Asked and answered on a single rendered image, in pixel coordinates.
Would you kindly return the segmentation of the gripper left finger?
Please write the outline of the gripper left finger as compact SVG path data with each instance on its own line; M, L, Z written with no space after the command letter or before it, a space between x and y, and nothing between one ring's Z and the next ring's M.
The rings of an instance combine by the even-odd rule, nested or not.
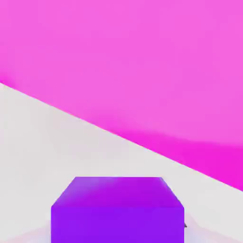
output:
M7 243L51 243L50 222L43 227L7 240Z

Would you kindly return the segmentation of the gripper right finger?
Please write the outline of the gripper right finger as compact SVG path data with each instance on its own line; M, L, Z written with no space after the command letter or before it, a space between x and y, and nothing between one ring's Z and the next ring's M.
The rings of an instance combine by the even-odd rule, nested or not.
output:
M202 228L190 214L185 214L184 243L237 243L237 240Z

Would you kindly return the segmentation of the small purple cube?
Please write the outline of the small purple cube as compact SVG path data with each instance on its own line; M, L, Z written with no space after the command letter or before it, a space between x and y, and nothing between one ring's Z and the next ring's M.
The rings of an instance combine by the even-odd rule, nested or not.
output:
M184 243L185 211L160 177L76 177L51 206L51 243Z

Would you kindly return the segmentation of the large pink box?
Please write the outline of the large pink box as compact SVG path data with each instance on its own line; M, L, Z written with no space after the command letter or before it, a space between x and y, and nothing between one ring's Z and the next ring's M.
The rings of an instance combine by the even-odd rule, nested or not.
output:
M0 0L0 82L243 191L243 0Z

